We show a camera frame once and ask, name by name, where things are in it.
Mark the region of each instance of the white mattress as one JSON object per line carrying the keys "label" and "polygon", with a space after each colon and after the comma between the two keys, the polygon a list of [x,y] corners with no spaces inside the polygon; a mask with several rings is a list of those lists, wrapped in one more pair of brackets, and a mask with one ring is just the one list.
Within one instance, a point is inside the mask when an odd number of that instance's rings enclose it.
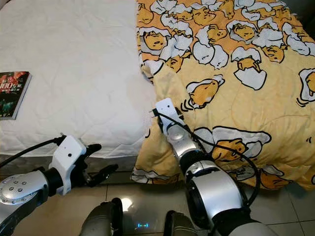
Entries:
{"label": "white mattress", "polygon": [[[141,75],[133,0],[12,0],[0,11],[0,71],[33,75],[16,120],[0,121],[0,153],[72,134],[94,157],[138,154],[154,88]],[[52,155],[49,145],[29,156]]]}

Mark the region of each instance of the tile floor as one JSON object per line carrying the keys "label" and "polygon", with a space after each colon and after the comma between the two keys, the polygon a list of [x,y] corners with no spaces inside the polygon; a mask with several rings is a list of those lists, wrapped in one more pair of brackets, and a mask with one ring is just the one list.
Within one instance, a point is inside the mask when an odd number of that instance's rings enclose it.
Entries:
{"label": "tile floor", "polygon": [[[165,215],[171,209],[189,215],[182,184],[111,184],[92,189],[77,188],[64,197],[52,197],[24,219],[13,235],[77,236],[90,211],[100,202],[114,197],[124,202],[125,234],[129,236],[162,236]],[[251,207],[252,217],[268,224],[279,236],[313,236],[314,203],[315,191],[305,192],[292,184],[281,191],[261,191]],[[138,229],[138,223],[148,223],[149,227]],[[198,232],[201,236],[207,235],[206,231]]]}

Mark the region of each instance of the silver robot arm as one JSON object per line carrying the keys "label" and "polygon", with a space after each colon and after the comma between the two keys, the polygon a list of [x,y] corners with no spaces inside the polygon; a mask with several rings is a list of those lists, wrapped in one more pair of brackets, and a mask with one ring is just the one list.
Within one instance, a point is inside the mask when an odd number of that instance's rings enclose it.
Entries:
{"label": "silver robot arm", "polygon": [[185,176],[189,212],[195,224],[221,236],[277,236],[251,219],[238,186],[192,140],[171,99],[158,102],[154,113]]}
{"label": "silver robot arm", "polygon": [[100,144],[85,147],[73,136],[64,136],[48,170],[14,175],[0,182],[0,236],[12,235],[16,225],[48,197],[65,195],[75,186],[93,187],[107,179],[117,165],[107,166],[93,176],[85,172],[85,159],[100,149]]}

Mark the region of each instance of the book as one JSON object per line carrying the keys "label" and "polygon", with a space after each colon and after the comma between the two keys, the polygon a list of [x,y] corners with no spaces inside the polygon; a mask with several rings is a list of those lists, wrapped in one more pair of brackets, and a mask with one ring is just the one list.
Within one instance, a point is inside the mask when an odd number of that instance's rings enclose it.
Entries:
{"label": "book", "polygon": [[0,73],[0,119],[15,119],[32,76],[27,71]]}

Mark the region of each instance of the yellow blanket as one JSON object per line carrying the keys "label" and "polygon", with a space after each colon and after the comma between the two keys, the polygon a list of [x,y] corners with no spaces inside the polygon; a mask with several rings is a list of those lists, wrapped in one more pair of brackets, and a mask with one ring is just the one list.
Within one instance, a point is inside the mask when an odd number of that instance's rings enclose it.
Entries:
{"label": "yellow blanket", "polygon": [[[139,0],[137,27],[157,101],[170,97],[197,135],[249,157],[262,187],[315,188],[315,43],[283,2]],[[204,148],[236,180],[255,184],[239,155]],[[131,178],[182,178],[156,118]]]}

